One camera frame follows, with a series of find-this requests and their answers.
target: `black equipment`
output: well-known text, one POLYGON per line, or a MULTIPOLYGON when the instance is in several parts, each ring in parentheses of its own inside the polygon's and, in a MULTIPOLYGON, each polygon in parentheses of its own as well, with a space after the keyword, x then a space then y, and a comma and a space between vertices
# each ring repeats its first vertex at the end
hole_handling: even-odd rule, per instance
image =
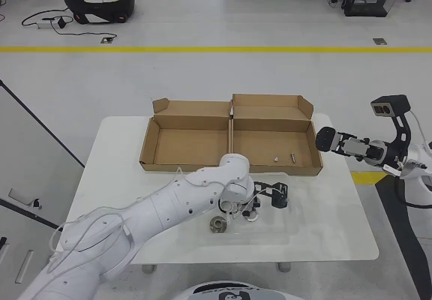
POLYGON ((79 24, 125 23, 134 12, 134 0, 64 0, 79 24))
POLYGON ((386 17, 395 0, 346 0, 341 8, 346 17, 386 17))

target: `metal part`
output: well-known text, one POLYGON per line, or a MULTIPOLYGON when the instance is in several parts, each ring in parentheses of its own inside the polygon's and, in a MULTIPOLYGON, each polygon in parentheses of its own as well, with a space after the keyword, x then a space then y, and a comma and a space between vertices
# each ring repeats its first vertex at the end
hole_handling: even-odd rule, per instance
POLYGON ((386 43, 384 38, 381 37, 375 37, 373 39, 373 42, 378 46, 386 46, 388 43, 386 43))
POLYGON ((112 44, 114 41, 114 37, 103 37, 101 40, 102 44, 112 44))
POLYGON ((224 233, 228 223, 224 217, 216 216, 209 221, 209 229, 213 233, 224 233))

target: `box lid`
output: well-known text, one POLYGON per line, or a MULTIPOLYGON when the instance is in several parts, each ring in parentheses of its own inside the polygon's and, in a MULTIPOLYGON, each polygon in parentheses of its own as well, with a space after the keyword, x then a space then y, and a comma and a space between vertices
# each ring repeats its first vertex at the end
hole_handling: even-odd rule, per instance
POLYGON ((231 103, 227 101, 189 101, 162 98, 153 101, 154 120, 158 116, 204 116, 229 118, 231 103))
POLYGON ((313 104, 300 95, 234 94, 234 119, 311 120, 313 104))

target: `yellow floor line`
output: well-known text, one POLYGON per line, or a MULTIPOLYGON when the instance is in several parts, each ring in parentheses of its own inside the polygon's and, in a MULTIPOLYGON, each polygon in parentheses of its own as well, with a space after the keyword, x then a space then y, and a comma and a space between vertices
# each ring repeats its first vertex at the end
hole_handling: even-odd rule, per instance
POLYGON ((0 53, 432 53, 390 46, 0 46, 0 53))
POLYGON ((355 185, 375 185, 386 175, 384 172, 351 172, 355 185))

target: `white cable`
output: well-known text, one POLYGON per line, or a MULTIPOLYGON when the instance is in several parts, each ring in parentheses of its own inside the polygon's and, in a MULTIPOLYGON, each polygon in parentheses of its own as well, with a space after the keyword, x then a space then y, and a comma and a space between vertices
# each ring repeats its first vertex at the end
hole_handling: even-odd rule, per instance
MULTIPOLYGON (((116 237, 116 239, 115 239, 115 241, 105 250, 105 251, 103 251, 102 253, 99 253, 97 256, 95 256, 95 257, 92 257, 91 259, 88 259, 88 260, 86 260, 85 262, 81 262, 80 264, 78 264, 78 265, 74 265, 74 266, 72 266, 72 267, 70 267, 70 268, 68 268, 68 269, 66 269, 66 270, 64 270, 64 271, 62 271, 61 273, 59 273, 59 274, 57 274, 55 277, 53 277, 51 280, 49 280, 48 282, 46 282, 46 284, 44 284, 35 294, 34 294, 34 296, 32 296, 32 298, 31 298, 31 300, 34 300, 34 299, 36 299, 36 297, 38 297, 38 295, 39 294, 41 294, 41 292, 43 292, 43 290, 44 289, 46 289, 53 281, 55 281, 57 278, 60 278, 62 275, 64 275, 64 274, 66 274, 66 273, 68 273, 68 272, 70 272, 70 271, 73 271, 74 269, 76 269, 76 268, 79 268, 80 266, 83 266, 83 265, 85 265, 86 263, 90 263, 91 261, 93 261, 93 260, 96 260, 98 257, 100 257, 101 255, 103 255, 103 254, 105 254, 109 249, 111 249, 112 247, 113 247, 113 245, 118 241, 118 239, 119 239, 119 237, 121 236, 121 234, 122 234, 122 232, 123 232, 123 230, 124 230, 124 225, 125 225, 125 219, 120 215, 120 214, 118 214, 118 213, 108 213, 108 214, 105 214, 105 215, 117 215, 118 217, 120 217, 121 218, 121 227, 120 227, 120 230, 119 230, 119 232, 118 232, 118 236, 116 237)), ((89 228, 91 228, 91 226, 97 221, 97 220, 99 220, 99 219, 101 219, 102 217, 104 217, 105 215, 101 215, 98 219, 96 219, 96 220, 94 220, 94 222, 88 227, 88 229, 86 229, 86 231, 84 232, 84 234, 82 235, 82 237, 79 239, 79 241, 76 243, 76 246, 78 245, 78 243, 80 243, 81 242, 81 240, 83 239, 83 237, 84 237, 84 235, 88 232, 88 230, 89 230, 89 228)))
MULTIPOLYGON (((146 198, 148 198, 148 197, 150 197, 150 196, 152 196, 153 194, 156 194, 157 192, 159 192, 159 191, 161 191, 161 190, 163 190, 164 188, 166 188, 167 186, 169 186, 169 185, 171 185, 173 182, 174 182, 174 180, 175 180, 175 178, 176 178, 176 176, 179 174, 179 173, 181 173, 183 176, 184 176, 184 173, 182 172, 182 169, 181 169, 181 167, 178 167, 178 169, 176 170, 176 172, 175 172, 175 175, 172 177, 172 179, 171 179, 171 181, 169 181, 166 185, 164 185, 163 187, 161 187, 161 188, 159 188, 158 190, 155 190, 155 191, 153 191, 152 193, 150 193, 149 195, 147 195, 147 196, 144 196, 144 197, 138 197, 138 198, 136 198, 136 199, 140 199, 140 198, 143 198, 143 199, 146 199, 146 198)), ((208 182, 207 184, 194 184, 194 183, 192 183, 192 182, 190 182, 190 181, 188 181, 185 177, 183 178, 189 185, 192 185, 192 186, 194 186, 194 187, 198 187, 198 188, 204 188, 204 187, 206 187, 206 186, 208 186, 208 185, 210 185, 210 184, 213 184, 213 183, 215 183, 215 184, 219 184, 219 185, 222 185, 223 186, 223 191, 225 191, 226 189, 227 189, 227 187, 232 183, 232 182, 230 182, 230 183, 228 183, 228 184, 224 184, 224 183, 222 183, 222 182, 219 182, 219 181, 210 181, 210 182, 208 182)), ((49 240, 49 249, 51 249, 51 251, 53 252, 53 254, 60 254, 60 253, 62 253, 62 251, 57 251, 56 249, 54 249, 54 247, 53 247, 53 239, 54 239, 54 236, 55 236, 55 234, 61 229, 61 228, 64 228, 64 226, 65 225, 68 225, 68 224, 73 224, 73 223, 79 223, 82 219, 84 219, 84 218, 87 218, 90 214, 92 214, 93 212, 96 212, 97 210, 99 210, 99 209, 111 209, 111 210, 116 210, 116 211, 121 211, 121 210, 125 210, 125 209, 129 209, 131 206, 133 206, 133 205, 135 205, 135 204, 137 204, 136 202, 133 202, 133 203, 131 203, 130 205, 128 205, 128 206, 126 206, 126 207, 123 207, 123 208, 115 208, 115 207, 110 207, 110 206, 100 206, 100 207, 98 207, 98 208, 95 208, 95 209, 93 209, 92 211, 90 211, 90 212, 88 212, 87 214, 83 214, 83 215, 81 215, 81 216, 79 216, 76 220, 73 220, 73 221, 68 221, 68 222, 64 222, 63 224, 61 224, 60 226, 58 226, 58 228, 57 229, 55 229, 54 231, 53 231, 53 233, 52 233, 52 235, 51 235, 51 239, 49 240)), ((96 221, 98 221, 99 219, 101 219, 102 217, 105 217, 105 216, 107 216, 107 215, 117 215, 119 218, 121 218, 121 225, 120 225, 120 230, 119 230, 119 233, 118 233, 118 237, 115 239, 115 241, 105 250, 105 251, 103 251, 102 253, 100 253, 100 254, 98 254, 97 256, 95 256, 95 257, 92 257, 91 259, 88 259, 88 260, 86 260, 85 262, 82 262, 82 263, 80 263, 80 264, 78 264, 78 265, 75 265, 75 266, 73 266, 73 267, 71 267, 71 268, 68 268, 67 270, 64 270, 64 271, 62 271, 61 273, 59 273, 59 274, 57 274, 55 277, 53 277, 50 281, 48 281, 46 284, 44 284, 35 294, 34 294, 34 296, 31 298, 31 300, 33 300, 33 299, 36 299, 36 297, 46 288, 46 287, 48 287, 54 280, 56 280, 57 278, 60 278, 62 275, 64 275, 64 274, 66 274, 66 273, 68 273, 68 272, 70 272, 70 271, 72 271, 72 270, 74 270, 74 269, 76 269, 76 268, 79 268, 80 266, 83 266, 83 265, 85 265, 86 263, 90 263, 92 260, 96 260, 98 257, 100 257, 101 255, 103 255, 103 254, 105 254, 109 249, 111 249, 111 247, 118 241, 118 239, 119 239, 119 236, 122 234, 122 232, 124 231, 124 225, 125 225, 125 219, 122 217, 122 215, 121 214, 119 214, 119 213, 117 213, 117 212, 108 212, 108 213, 105 213, 105 214, 102 214, 101 216, 99 216, 99 217, 97 217, 95 220, 93 220, 92 222, 91 222, 91 224, 88 226, 88 228, 86 228, 86 230, 85 230, 85 232, 81 235, 81 237, 79 237, 79 240, 76 242, 76 244, 71 248, 71 250, 69 251, 69 253, 63 258, 63 259, 61 259, 61 260, 58 260, 57 261, 57 264, 56 264, 56 266, 53 266, 53 264, 56 262, 56 260, 53 260, 53 261, 51 261, 50 263, 49 263, 49 265, 48 265, 48 269, 46 270, 46 272, 47 272, 47 274, 49 274, 50 272, 52 272, 52 271, 54 271, 55 269, 57 269, 69 256, 70 256, 70 254, 71 253, 73 253, 74 251, 75 251, 75 249, 77 248, 77 246, 80 244, 80 242, 83 240, 83 238, 84 238, 84 236, 86 235, 86 233, 88 233, 88 231, 91 229, 91 227, 96 223, 96 221)))
MULTIPOLYGON (((83 240, 83 238, 85 237, 86 233, 88 233, 88 231, 91 229, 91 227, 96 223, 96 221, 98 221, 99 219, 101 219, 102 217, 106 217, 107 215, 117 215, 119 218, 121 218, 121 226, 119 229, 119 234, 121 234, 122 230, 123 230, 123 226, 125 225, 125 219, 123 218, 123 216, 121 214, 118 214, 117 212, 108 212, 106 214, 102 214, 101 216, 97 217, 96 219, 94 219, 91 224, 89 224, 88 228, 86 228, 86 230, 84 231, 84 233, 79 237, 78 241, 76 242, 76 244, 71 248, 71 250, 69 251, 69 253, 61 260, 58 260, 58 263, 56 264, 56 266, 53 267, 53 264, 56 260, 53 260, 52 262, 49 263, 48 269, 46 271, 47 274, 51 273, 52 271, 54 271, 56 268, 58 268, 70 255, 71 253, 73 253, 73 251, 78 247, 78 245, 80 244, 80 242, 83 240)), ((108 247, 104 252, 108 251, 114 244, 116 243, 116 241, 114 243, 111 244, 110 247, 108 247)))
POLYGON ((237 214, 235 216, 235 214, 232 214, 232 219, 236 220, 240 215, 243 214, 243 212, 248 208, 248 206, 251 204, 251 202, 253 202, 254 198, 256 198, 257 195, 261 194, 262 192, 266 191, 266 189, 270 189, 272 191, 277 191, 279 194, 282 194, 283 192, 281 192, 280 190, 278 190, 277 188, 274 187, 267 187, 267 188, 263 188, 262 190, 260 190, 259 192, 257 192, 256 194, 254 194, 253 198, 251 198, 251 200, 249 200, 248 203, 246 203, 246 206, 241 210, 241 212, 239 214, 237 214))
POLYGON ((427 154, 432 158, 431 148, 429 147, 429 144, 428 144, 428 142, 426 141, 426 136, 425 136, 425 133, 423 132, 423 129, 422 129, 422 127, 421 127, 421 123, 419 123, 419 119, 418 119, 418 117, 416 116, 416 114, 415 114, 412 110, 410 110, 409 112, 412 114, 412 116, 413 116, 414 119, 416 120, 416 124, 418 124, 419 132, 421 132, 421 136, 423 137, 424 150, 425 150, 426 153, 427 153, 427 154))

